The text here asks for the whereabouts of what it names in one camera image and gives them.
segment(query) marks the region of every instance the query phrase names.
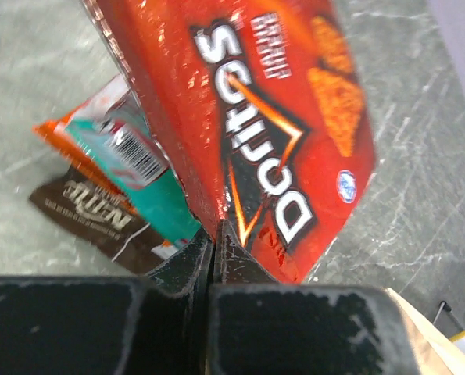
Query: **black plastic object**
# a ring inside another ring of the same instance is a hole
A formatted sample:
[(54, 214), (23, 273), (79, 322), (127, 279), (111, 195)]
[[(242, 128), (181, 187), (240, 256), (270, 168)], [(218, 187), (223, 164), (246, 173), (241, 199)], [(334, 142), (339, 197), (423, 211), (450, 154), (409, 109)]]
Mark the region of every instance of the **black plastic object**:
[(147, 277), (0, 277), (0, 375), (417, 373), (397, 308), (287, 286), (223, 222)]

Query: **gray speckled surface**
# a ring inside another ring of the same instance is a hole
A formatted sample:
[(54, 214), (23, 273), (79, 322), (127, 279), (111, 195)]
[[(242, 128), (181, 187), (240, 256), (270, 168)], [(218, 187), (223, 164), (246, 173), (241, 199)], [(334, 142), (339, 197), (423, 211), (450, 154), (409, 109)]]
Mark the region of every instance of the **gray speckled surface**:
[[(336, 3), (380, 162), (309, 280), (390, 286), (429, 318), (446, 298), (465, 321), (465, 99), (437, 24), (424, 0)], [(0, 0), (0, 273), (125, 273), (27, 203), (66, 170), (31, 125), (115, 73), (77, 2)]]

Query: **plastic wrapper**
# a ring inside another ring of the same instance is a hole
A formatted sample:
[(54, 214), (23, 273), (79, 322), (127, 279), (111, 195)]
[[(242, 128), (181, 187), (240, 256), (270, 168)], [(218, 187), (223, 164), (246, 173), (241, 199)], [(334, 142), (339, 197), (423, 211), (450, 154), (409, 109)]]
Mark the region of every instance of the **plastic wrapper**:
[(327, 0), (86, 0), (211, 235), (228, 217), (299, 283), (364, 193), (374, 146)]
[(130, 211), (179, 248), (200, 228), (121, 76), (71, 114), (35, 131), (96, 184), (125, 196)]
[(91, 242), (113, 262), (145, 274), (177, 249), (140, 216), (73, 167), (62, 177), (38, 187), (30, 201), (70, 233)]

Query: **red snack bag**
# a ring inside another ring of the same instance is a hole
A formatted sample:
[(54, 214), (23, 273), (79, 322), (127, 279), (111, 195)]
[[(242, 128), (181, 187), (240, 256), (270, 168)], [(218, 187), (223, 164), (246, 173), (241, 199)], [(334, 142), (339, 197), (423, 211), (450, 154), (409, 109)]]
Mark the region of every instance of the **red snack bag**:
[(328, 0), (87, 0), (209, 233), (300, 283), (374, 168)]

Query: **nacho chip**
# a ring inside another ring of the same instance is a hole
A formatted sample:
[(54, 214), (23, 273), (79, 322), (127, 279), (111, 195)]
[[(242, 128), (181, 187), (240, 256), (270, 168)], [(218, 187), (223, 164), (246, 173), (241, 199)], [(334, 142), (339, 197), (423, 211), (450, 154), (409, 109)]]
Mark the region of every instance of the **nacho chip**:
[(319, 102), (327, 133), (342, 156), (352, 156), (354, 135), (364, 108), (362, 90), (345, 78), (320, 68), (311, 68), (308, 78)]
[(354, 66), (349, 49), (338, 29), (321, 16), (312, 18), (311, 24), (324, 62), (343, 73), (352, 73)]

